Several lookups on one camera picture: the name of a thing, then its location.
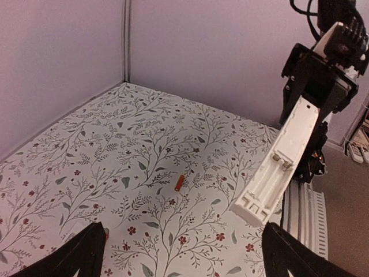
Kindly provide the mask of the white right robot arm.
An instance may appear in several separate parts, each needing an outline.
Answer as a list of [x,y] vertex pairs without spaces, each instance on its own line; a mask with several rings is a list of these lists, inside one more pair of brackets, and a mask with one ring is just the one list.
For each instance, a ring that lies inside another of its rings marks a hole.
[[300,97],[319,110],[319,116],[302,158],[293,175],[295,181],[311,182],[313,176],[325,172],[322,148],[327,141],[328,116],[341,112],[357,95],[356,79],[368,65],[368,35],[356,1],[318,1],[318,10],[303,11],[308,20],[317,17],[318,30],[309,21],[316,40],[308,48],[300,43],[293,47],[281,73],[288,81],[283,89],[283,126]]

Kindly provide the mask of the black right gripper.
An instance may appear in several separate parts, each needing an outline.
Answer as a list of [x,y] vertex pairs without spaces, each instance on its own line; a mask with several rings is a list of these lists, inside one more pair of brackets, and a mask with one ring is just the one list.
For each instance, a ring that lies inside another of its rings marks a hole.
[[300,97],[319,109],[319,125],[330,113],[345,109],[359,89],[340,69],[327,65],[318,54],[300,43],[294,45],[281,76],[288,81],[283,89],[280,125],[286,122]]

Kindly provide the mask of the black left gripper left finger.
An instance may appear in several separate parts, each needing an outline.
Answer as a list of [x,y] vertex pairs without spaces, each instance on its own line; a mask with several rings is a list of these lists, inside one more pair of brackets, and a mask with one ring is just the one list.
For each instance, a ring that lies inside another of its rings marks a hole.
[[102,223],[91,223],[58,250],[13,274],[13,277],[99,277],[106,232]]

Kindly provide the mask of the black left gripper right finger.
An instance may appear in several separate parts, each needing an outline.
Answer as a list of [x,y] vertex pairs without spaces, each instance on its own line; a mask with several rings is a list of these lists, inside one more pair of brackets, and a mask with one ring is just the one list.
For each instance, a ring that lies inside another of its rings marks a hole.
[[351,273],[315,254],[276,223],[262,233],[265,275],[350,277]]

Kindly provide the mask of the white remote control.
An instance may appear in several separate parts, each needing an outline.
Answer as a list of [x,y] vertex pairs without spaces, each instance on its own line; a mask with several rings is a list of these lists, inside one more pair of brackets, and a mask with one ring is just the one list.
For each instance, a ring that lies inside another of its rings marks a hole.
[[230,210],[253,227],[264,226],[288,187],[319,116],[300,97],[275,142]]

